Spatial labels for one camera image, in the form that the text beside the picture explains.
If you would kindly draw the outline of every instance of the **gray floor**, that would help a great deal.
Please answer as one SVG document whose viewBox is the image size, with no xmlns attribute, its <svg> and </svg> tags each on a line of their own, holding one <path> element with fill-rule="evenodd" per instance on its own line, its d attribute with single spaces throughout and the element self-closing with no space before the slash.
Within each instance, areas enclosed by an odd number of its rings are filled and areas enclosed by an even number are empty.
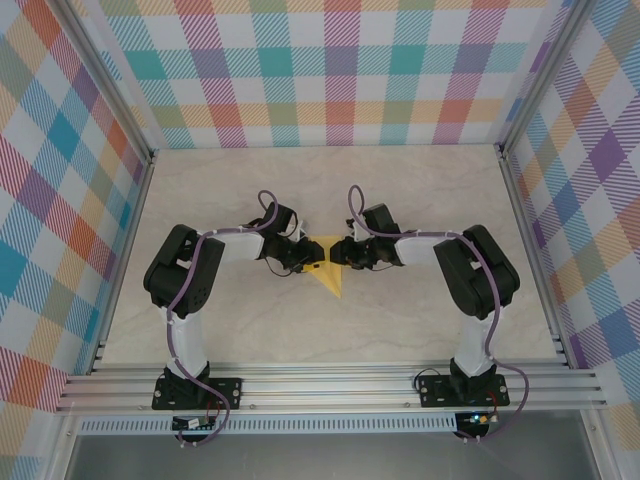
<svg viewBox="0 0 640 480">
<path fill-rule="evenodd" d="M 402 229 L 487 226 L 520 273 L 522 287 L 495 341 L 503 358 L 555 352 L 492 146 L 313 147 L 165 151 L 136 236 L 104 362 L 168 357 L 161 317 L 142 278 L 171 228 L 205 231 L 262 216 L 256 193 L 272 190 L 313 235 L 345 235 L 346 195 L 359 183 L 367 204 L 386 203 Z M 218 272 L 203 309 L 215 362 L 441 360 L 453 356 L 461 314 L 439 267 L 342 271 L 342 298 L 312 275 L 277 278 L 263 261 Z"/>
</svg>

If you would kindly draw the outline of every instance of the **cable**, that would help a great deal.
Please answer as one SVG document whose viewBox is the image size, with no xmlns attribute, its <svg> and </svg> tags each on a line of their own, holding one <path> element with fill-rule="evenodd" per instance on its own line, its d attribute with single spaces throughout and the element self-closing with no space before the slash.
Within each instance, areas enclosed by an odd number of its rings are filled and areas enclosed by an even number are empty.
<svg viewBox="0 0 640 480">
<path fill-rule="evenodd" d="M 213 398 L 209 399 L 209 402 L 207 403 L 207 413 L 205 415 L 205 421 L 207 423 L 209 423 L 209 410 L 211 410 L 211 402 L 213 401 Z M 215 416 L 213 417 L 213 421 L 215 422 L 216 420 L 218 420 L 218 415 L 220 415 L 220 402 L 216 401 L 216 405 L 218 407 L 218 411 L 216 412 Z"/>
<path fill-rule="evenodd" d="M 269 263 L 269 260 L 267 260 L 266 258 L 264 259 L 264 261 L 267 264 L 267 267 L 269 267 L 269 270 L 271 270 L 271 273 L 273 273 L 276 277 L 280 277 L 280 278 L 287 278 L 288 276 L 290 276 L 293 273 L 293 270 L 289 270 L 289 273 L 285 273 L 284 275 L 278 272 L 275 272 L 273 270 L 273 268 L 271 268 L 271 264 Z"/>
<path fill-rule="evenodd" d="M 273 203 L 275 204 L 275 208 L 273 210 L 273 215 L 271 216 L 271 218 L 269 220 L 267 220 L 266 223 L 264 223 L 264 224 L 262 224 L 262 225 L 260 225 L 258 227 L 255 227 L 255 228 L 244 228 L 244 227 L 222 228 L 220 230 L 216 230 L 215 234 L 219 235 L 219 234 L 227 234 L 227 233 L 259 232 L 260 230 L 263 230 L 263 229 L 267 228 L 269 225 L 271 225 L 274 222 L 274 220 L 276 219 L 276 216 L 278 215 L 278 199 L 269 190 L 260 190 L 260 192 L 258 192 L 258 201 L 260 202 L 260 205 L 262 205 L 262 206 L 264 206 L 264 202 L 262 202 L 262 199 L 261 199 L 263 194 L 269 195 L 272 198 Z M 169 347 L 169 353 L 171 354 L 171 358 L 175 362 L 175 365 L 178 368 L 178 370 L 185 376 L 185 378 L 188 378 L 192 383 L 195 383 L 200 388 L 206 390 L 207 392 L 209 392 L 209 393 L 213 394 L 214 396 L 216 396 L 217 398 L 219 398 L 222 401 L 222 403 L 224 404 L 226 412 L 225 412 L 224 420 L 222 420 L 222 422 L 220 423 L 218 428 L 216 428 L 213 432 L 211 432 L 209 435 L 207 435 L 200 442 L 187 442 L 182 437 L 182 431 L 179 431 L 178 432 L 178 440 L 180 440 L 182 447 L 184 447 L 185 445 L 189 445 L 191 447 L 197 447 L 198 445 L 204 445 L 206 443 L 209 443 L 211 440 L 216 438 L 220 434 L 220 432 L 227 426 L 227 422 L 229 421 L 229 416 L 231 415 L 231 405 L 229 405 L 229 401 L 227 400 L 227 397 L 222 395 L 216 389 L 214 389 L 214 388 L 210 387 L 209 385 L 207 385 L 207 384 L 201 382 L 200 380 L 198 380 L 196 377 L 191 375 L 186 368 L 184 368 L 184 365 L 182 365 L 182 363 L 180 362 L 180 359 L 178 358 L 178 355 L 176 354 L 176 349 L 175 349 L 175 345 L 173 344 L 173 335 L 172 335 L 172 333 L 173 333 L 173 315 L 172 315 L 173 314 L 173 309 L 176 308 L 176 305 L 178 305 L 178 303 L 180 303 L 180 300 L 182 300 L 182 297 L 184 297 L 184 294 L 186 293 L 187 289 L 189 288 L 189 285 L 191 284 L 191 280 L 193 279 L 193 275 L 194 275 L 195 270 L 196 270 L 196 265 L 198 263 L 198 256 L 200 255 L 200 249 L 202 248 L 202 244 L 204 243 L 206 238 L 208 238 L 208 237 L 210 237 L 212 235 L 214 235 L 214 232 L 213 231 L 209 231 L 209 232 L 203 233 L 202 235 L 200 235 L 200 238 L 198 238 L 198 241 L 196 242 L 195 249 L 193 251 L 193 257 L 191 259 L 191 265 L 189 265 L 189 270 L 187 271 L 187 278 L 185 278 L 184 283 L 182 284 L 182 287 L 180 287 L 180 290 L 178 291 L 176 297 L 173 299 L 173 301 L 167 307 L 167 344 L 168 344 L 168 347 Z"/>
<path fill-rule="evenodd" d="M 354 190 L 357 191 L 358 194 L 360 195 L 359 213 L 356 213 L 356 209 L 353 207 L 352 197 L 353 197 Z M 364 221 L 362 221 L 362 219 L 360 218 L 360 215 L 362 214 L 362 212 L 364 212 L 365 201 L 364 201 L 364 192 L 362 191 L 362 188 L 360 188 L 359 185 L 351 185 L 351 188 L 349 188 L 349 193 L 347 195 L 347 202 L 349 204 L 349 210 L 351 211 L 351 215 L 353 216 L 354 221 L 356 221 L 358 225 L 360 225 L 365 231 L 369 232 L 371 235 L 374 235 L 377 237 L 384 237 L 384 238 L 407 238 L 407 237 L 456 238 L 460 240 L 462 243 L 464 243 L 469 248 L 469 250 L 471 250 L 473 255 L 476 257 L 476 259 L 480 263 L 480 266 L 482 267 L 482 270 L 487 276 L 487 280 L 489 281 L 489 286 L 491 287 L 491 293 L 493 294 L 493 303 L 495 305 L 495 309 L 493 312 L 493 320 L 491 321 L 491 326 L 489 327 L 489 332 L 487 333 L 487 339 L 484 343 L 485 354 L 498 367 L 504 368 L 506 370 L 511 370 L 512 372 L 516 372 L 524 380 L 524 393 L 522 395 L 522 401 L 520 402 L 520 405 L 518 405 L 518 408 L 516 408 L 511 419 L 506 424 L 499 427 L 498 430 L 495 430 L 485 435 L 484 438 L 485 439 L 492 438 L 502 434 L 505 430 L 507 430 L 509 426 L 513 425 L 514 421 L 518 418 L 518 416 L 522 412 L 522 409 L 524 408 L 525 404 L 527 403 L 527 400 L 529 399 L 530 385 L 529 385 L 529 377 L 523 370 L 521 370 L 516 366 L 507 365 L 506 363 L 500 362 L 491 353 L 491 348 L 490 348 L 491 340 L 493 339 L 493 335 L 496 332 L 496 328 L 498 328 L 498 322 L 500 320 L 500 292 L 498 291 L 498 285 L 496 285 L 496 280 L 493 277 L 491 268 L 489 267 L 489 264 L 487 263 L 485 258 L 480 254 L 480 252 L 478 251 L 476 246 L 473 244 L 473 242 L 467 239 L 464 235 L 461 235 L 456 232 L 450 232 L 450 231 L 449 232 L 422 232 L 420 230 L 417 230 L 415 232 L 410 232 L 410 233 L 384 233 L 384 232 L 376 232 L 374 230 L 371 230 L 367 226 L 367 224 L 364 223 Z"/>
<path fill-rule="evenodd" d="M 491 390 L 489 390 L 487 393 L 491 397 L 491 400 L 493 400 L 493 414 L 495 415 L 496 413 L 498 413 L 498 399 Z"/>
<path fill-rule="evenodd" d="M 294 233 L 296 233 L 296 230 L 298 229 L 298 214 L 296 212 L 293 212 L 293 218 L 295 219 L 296 223 L 293 226 L 293 230 L 291 231 L 291 233 L 289 235 L 283 235 L 283 238 L 289 238 L 291 235 L 293 235 Z"/>
<path fill-rule="evenodd" d="M 371 269 L 372 272 L 382 272 L 383 270 L 389 270 L 390 268 L 395 267 L 395 265 L 389 265 L 388 267 L 379 268 L 378 270 Z"/>
<path fill-rule="evenodd" d="M 427 370 L 431 370 L 433 372 L 436 372 L 438 375 L 442 375 L 439 371 L 437 371 L 435 368 L 425 368 L 424 370 L 419 371 L 415 377 L 413 377 L 413 389 L 416 391 L 416 393 L 420 393 L 420 390 L 418 390 L 418 378 L 420 378 L 420 375 L 422 375 L 424 372 L 426 372 Z"/>
</svg>

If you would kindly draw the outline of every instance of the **mounting plate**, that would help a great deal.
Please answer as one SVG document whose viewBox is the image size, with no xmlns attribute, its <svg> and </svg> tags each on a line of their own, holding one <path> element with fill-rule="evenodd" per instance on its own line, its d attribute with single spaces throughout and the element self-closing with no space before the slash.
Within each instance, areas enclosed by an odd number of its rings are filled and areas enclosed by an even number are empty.
<svg viewBox="0 0 640 480">
<path fill-rule="evenodd" d="M 471 396 L 467 402 L 460 400 L 451 387 L 449 378 L 450 375 L 421 375 L 418 377 L 417 387 L 420 392 L 420 405 L 423 408 L 493 407 L 494 401 L 489 392 L 495 395 L 498 407 L 506 407 L 511 403 L 503 375 L 494 375 L 486 390 Z"/>
<path fill-rule="evenodd" d="M 155 391 L 165 392 L 167 387 L 165 385 L 166 377 L 163 375 L 156 381 Z M 242 398 L 242 379 L 241 378 L 208 378 L 206 380 L 207 385 L 220 392 L 228 401 L 231 410 L 238 410 L 240 408 L 240 400 Z M 205 395 L 199 405 L 190 408 L 189 410 L 206 410 L 209 404 L 209 399 L 212 395 Z M 210 410 L 215 412 L 220 405 L 220 408 L 224 410 L 225 406 L 222 400 L 217 397 L 213 398 L 211 402 Z M 153 398 L 151 404 L 153 410 L 184 410 L 180 406 L 176 406 L 175 402 L 171 403 L 169 395 L 161 395 L 160 397 Z"/>
</svg>

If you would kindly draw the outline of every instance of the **perforated metal strip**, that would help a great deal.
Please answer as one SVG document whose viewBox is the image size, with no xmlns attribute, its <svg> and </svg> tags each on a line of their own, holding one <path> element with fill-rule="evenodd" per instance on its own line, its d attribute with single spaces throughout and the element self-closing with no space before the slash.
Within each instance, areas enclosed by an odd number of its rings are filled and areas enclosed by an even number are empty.
<svg viewBox="0 0 640 480">
<path fill-rule="evenodd" d="M 82 420 L 80 435 L 174 435 L 171 416 L 91 416 Z M 453 432 L 453 413 L 351 415 L 240 415 L 231 418 L 225 434 L 411 433 Z"/>
</svg>

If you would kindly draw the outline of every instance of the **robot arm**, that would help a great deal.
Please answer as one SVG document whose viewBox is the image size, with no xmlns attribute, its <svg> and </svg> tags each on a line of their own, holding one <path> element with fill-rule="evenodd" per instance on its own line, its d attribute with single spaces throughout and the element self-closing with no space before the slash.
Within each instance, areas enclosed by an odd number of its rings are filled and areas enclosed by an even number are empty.
<svg viewBox="0 0 640 480">
<path fill-rule="evenodd" d="M 262 219 L 249 225 L 265 224 L 273 216 L 274 209 L 272 203 Z M 199 237 L 197 230 L 176 225 L 145 274 L 144 288 L 151 294 L 151 301 L 163 319 L 167 318 L 167 307 L 185 283 L 189 270 L 185 263 L 192 260 Z M 214 233 L 203 241 L 193 278 L 171 312 L 171 340 L 180 363 L 191 376 L 204 382 L 209 377 L 209 362 L 202 343 L 201 309 L 209 299 L 218 268 L 238 260 L 268 257 L 278 260 L 285 270 L 300 273 L 305 265 L 324 260 L 324 250 L 309 240 L 296 213 L 284 205 L 278 206 L 275 221 L 259 232 Z M 175 360 L 167 364 L 161 379 L 170 385 L 174 404 L 181 409 L 202 405 L 206 392 L 185 378 Z"/>
<path fill-rule="evenodd" d="M 401 233 L 384 204 L 363 211 L 362 217 L 374 232 Z M 352 227 L 353 220 L 347 220 L 347 224 Z M 520 287 L 517 272 L 485 227 L 473 226 L 463 235 L 487 261 L 498 286 L 501 306 L 506 307 Z M 451 359 L 451 387 L 460 401 L 466 402 L 493 380 L 496 366 L 485 350 L 492 323 L 487 316 L 495 306 L 493 294 L 486 274 L 482 268 L 474 266 L 477 259 L 460 239 L 387 238 L 354 229 L 353 236 L 331 248 L 331 261 L 358 270 L 371 270 L 378 261 L 396 266 L 435 265 L 437 262 L 451 297 L 465 317 L 460 344 Z"/>
</svg>

